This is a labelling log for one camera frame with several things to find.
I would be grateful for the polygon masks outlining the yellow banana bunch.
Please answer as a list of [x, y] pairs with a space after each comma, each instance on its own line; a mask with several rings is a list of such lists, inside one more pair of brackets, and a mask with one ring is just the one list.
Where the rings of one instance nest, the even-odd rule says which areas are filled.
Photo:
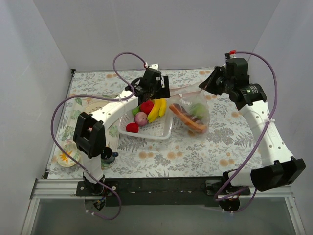
[[147, 116], [149, 123], [154, 122], [158, 117], [162, 117], [167, 108], [167, 100], [165, 98], [155, 99], [154, 106]]

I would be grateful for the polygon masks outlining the green cabbage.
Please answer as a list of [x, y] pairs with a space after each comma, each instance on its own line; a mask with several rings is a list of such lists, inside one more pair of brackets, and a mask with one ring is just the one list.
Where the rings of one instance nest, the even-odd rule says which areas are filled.
[[207, 107], [202, 103], [194, 103], [192, 104], [190, 108], [190, 112], [193, 116], [195, 116], [199, 120], [203, 120], [204, 118], [207, 118], [208, 109]]

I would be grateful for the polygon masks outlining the clear zip top bag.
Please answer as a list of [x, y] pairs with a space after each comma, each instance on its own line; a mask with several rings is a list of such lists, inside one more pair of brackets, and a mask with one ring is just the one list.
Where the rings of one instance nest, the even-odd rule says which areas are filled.
[[185, 86], [185, 87], [182, 87], [182, 88], [171, 89], [170, 90], [170, 98], [168, 99], [168, 107], [169, 107], [169, 105], [171, 105], [173, 103], [177, 103], [177, 104], [181, 105], [190, 114], [191, 114], [190, 108], [191, 108], [192, 104], [194, 104], [194, 103], [202, 103], [202, 104], [204, 104], [207, 107], [207, 109], [208, 109], [208, 113], [207, 113], [208, 115], [207, 115], [207, 118], [204, 118], [201, 121], [204, 124], [207, 125], [207, 130], [208, 130], [209, 123], [210, 123], [209, 106], [207, 104], [207, 100], [206, 100], [206, 97], [205, 97], [205, 94], [204, 94], [204, 90], [199, 88], [199, 83], [196, 83], [196, 84], [193, 84], [193, 85], [189, 85], [189, 86]]

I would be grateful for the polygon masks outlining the green cucumber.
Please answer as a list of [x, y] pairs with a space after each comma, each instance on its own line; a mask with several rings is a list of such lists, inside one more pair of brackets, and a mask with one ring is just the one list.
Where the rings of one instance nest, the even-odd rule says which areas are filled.
[[139, 113], [140, 112], [140, 107], [138, 106], [138, 107], [136, 107], [136, 108], [134, 108], [133, 110], [132, 110], [132, 114], [133, 114], [133, 116], [135, 116], [137, 113]]

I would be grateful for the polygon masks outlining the purple onion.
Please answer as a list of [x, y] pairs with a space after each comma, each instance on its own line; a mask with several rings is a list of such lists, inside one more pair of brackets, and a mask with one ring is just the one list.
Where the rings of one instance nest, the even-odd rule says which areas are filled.
[[139, 127], [145, 126], [148, 123], [147, 114], [144, 112], [138, 112], [134, 116], [134, 121]]

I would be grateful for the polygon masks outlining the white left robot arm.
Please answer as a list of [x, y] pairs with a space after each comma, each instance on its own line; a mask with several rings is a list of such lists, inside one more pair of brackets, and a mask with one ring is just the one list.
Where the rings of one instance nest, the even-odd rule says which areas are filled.
[[144, 101], [170, 97], [168, 76], [154, 68], [147, 68], [119, 96], [90, 114], [82, 112], [77, 119], [73, 141], [82, 152], [84, 187], [94, 196], [104, 190], [101, 159], [105, 156], [106, 131], [128, 111]]

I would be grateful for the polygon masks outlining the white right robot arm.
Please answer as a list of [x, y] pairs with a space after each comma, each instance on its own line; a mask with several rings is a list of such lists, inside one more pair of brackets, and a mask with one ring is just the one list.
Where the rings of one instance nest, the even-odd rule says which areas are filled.
[[249, 157], [260, 150], [262, 167], [223, 173], [219, 192], [231, 195], [239, 188], [254, 187], [263, 192], [290, 185], [303, 172], [303, 159], [296, 159], [287, 148], [272, 118], [263, 88], [250, 83], [248, 62], [244, 58], [227, 58], [224, 66], [216, 66], [211, 75], [199, 85], [214, 95], [228, 94], [248, 123], [256, 141]]

